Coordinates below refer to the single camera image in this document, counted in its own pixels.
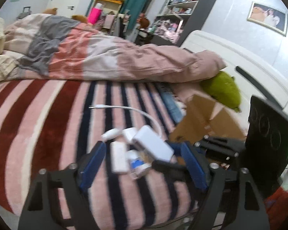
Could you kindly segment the framed wall picture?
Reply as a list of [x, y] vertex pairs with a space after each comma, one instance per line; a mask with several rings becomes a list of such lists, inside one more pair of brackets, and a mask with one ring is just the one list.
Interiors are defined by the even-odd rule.
[[271, 29], [282, 36], [287, 35], [288, 14], [281, 10], [253, 2], [247, 20]]

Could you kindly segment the black suitcase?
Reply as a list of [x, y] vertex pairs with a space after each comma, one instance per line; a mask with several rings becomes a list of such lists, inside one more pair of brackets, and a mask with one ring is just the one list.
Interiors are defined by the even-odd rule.
[[17, 20], [21, 20], [31, 14], [32, 14], [32, 11], [31, 11], [30, 6], [23, 7], [22, 12], [17, 16]]

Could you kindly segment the pink grey patchwork duvet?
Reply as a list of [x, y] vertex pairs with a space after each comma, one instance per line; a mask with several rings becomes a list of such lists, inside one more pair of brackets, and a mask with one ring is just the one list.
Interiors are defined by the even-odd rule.
[[212, 51], [138, 46], [63, 16], [29, 15], [4, 34], [4, 51], [17, 59], [11, 78], [186, 83], [212, 78], [226, 66]]

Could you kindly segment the dark grey bookshelf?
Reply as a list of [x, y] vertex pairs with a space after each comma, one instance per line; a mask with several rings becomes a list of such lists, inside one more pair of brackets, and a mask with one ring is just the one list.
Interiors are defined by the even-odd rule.
[[194, 30], [201, 30], [216, 0], [166, 0], [148, 29], [150, 43], [181, 46]]

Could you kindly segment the brown cardboard box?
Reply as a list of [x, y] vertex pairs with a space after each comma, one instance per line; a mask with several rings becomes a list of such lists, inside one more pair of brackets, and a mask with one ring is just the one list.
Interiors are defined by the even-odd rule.
[[196, 94], [187, 102], [186, 115], [169, 135], [169, 140], [193, 144], [205, 135], [245, 140], [247, 131], [225, 106]]

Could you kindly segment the yellow wooden cabinet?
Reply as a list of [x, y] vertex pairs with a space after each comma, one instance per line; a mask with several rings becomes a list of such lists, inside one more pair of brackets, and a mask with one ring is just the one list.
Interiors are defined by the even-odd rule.
[[120, 9], [121, 9], [121, 6], [124, 3], [124, 0], [94, 0], [93, 4], [91, 5], [91, 7], [89, 9], [89, 14], [90, 14], [92, 8], [97, 3], [101, 3], [103, 5], [103, 7], [102, 7], [103, 11], [101, 13], [101, 16], [102, 15], [107, 15], [107, 14], [110, 13], [111, 16], [114, 19], [118, 15], [118, 13], [120, 12]]

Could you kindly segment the white bottle blue cap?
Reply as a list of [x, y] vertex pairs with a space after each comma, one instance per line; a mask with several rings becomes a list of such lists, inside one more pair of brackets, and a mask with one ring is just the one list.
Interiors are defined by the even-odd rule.
[[146, 176], [151, 169], [151, 165], [146, 163], [141, 158], [140, 153], [134, 149], [127, 151], [126, 159], [133, 180]]

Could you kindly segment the green plush toy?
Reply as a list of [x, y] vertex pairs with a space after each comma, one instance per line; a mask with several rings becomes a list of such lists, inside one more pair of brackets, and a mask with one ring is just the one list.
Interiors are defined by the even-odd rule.
[[241, 94], [233, 76], [224, 71], [219, 71], [216, 76], [208, 80], [202, 80], [200, 86], [204, 92], [219, 101], [219, 103], [235, 112], [241, 112]]

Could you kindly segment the bright pink bag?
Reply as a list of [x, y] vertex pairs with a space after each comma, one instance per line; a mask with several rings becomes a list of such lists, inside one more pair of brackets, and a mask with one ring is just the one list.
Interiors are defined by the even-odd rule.
[[103, 5], [101, 3], [97, 3], [91, 10], [89, 16], [88, 16], [88, 22], [91, 23], [91, 24], [95, 24], [100, 16], [101, 16], [101, 13], [103, 11], [102, 9]]

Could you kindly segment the pink ribbed pillow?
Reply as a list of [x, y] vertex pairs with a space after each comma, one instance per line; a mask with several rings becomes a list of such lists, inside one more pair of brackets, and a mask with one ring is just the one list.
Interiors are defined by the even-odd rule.
[[183, 102], [194, 105], [215, 105], [216, 101], [202, 90], [199, 83], [177, 83], [170, 86], [174, 94]]

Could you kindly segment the striped pink red bedspread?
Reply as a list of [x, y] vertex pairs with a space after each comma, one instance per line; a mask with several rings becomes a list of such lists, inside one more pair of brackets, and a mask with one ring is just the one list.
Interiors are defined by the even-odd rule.
[[[0, 83], [0, 206], [20, 216], [40, 169], [61, 170], [112, 128], [157, 121], [167, 139], [181, 120], [169, 84], [13, 80]], [[182, 217], [197, 207], [193, 186], [151, 170], [133, 180], [111, 170], [107, 154], [88, 190], [101, 229], [139, 229]]]

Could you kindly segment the orange plush toy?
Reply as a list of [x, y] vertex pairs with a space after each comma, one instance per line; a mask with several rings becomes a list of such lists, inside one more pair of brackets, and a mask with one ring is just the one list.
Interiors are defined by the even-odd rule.
[[44, 10], [42, 13], [43, 14], [56, 15], [57, 11], [58, 11], [58, 9], [55, 7], [55, 8], [48, 8], [48, 9]]

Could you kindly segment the white power adapter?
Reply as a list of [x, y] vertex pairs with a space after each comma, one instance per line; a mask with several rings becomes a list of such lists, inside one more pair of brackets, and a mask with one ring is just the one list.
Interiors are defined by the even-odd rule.
[[148, 125], [141, 127], [132, 137], [132, 144], [151, 160], [161, 160], [169, 163], [174, 155], [174, 150]]

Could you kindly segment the white bed headboard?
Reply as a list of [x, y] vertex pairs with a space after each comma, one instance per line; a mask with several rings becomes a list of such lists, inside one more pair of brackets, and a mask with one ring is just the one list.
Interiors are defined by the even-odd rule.
[[252, 96], [269, 100], [288, 115], [288, 80], [270, 64], [247, 49], [204, 31], [193, 31], [181, 48], [193, 53], [209, 50], [225, 62], [224, 72], [234, 78], [241, 94], [240, 113], [234, 115], [243, 127], [248, 127]]

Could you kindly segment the white flat rectangular box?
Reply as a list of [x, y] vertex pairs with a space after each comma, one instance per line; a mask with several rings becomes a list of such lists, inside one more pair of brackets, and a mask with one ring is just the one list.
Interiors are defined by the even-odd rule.
[[117, 174], [128, 173], [127, 145], [124, 142], [114, 141], [110, 144], [110, 151], [112, 172]]

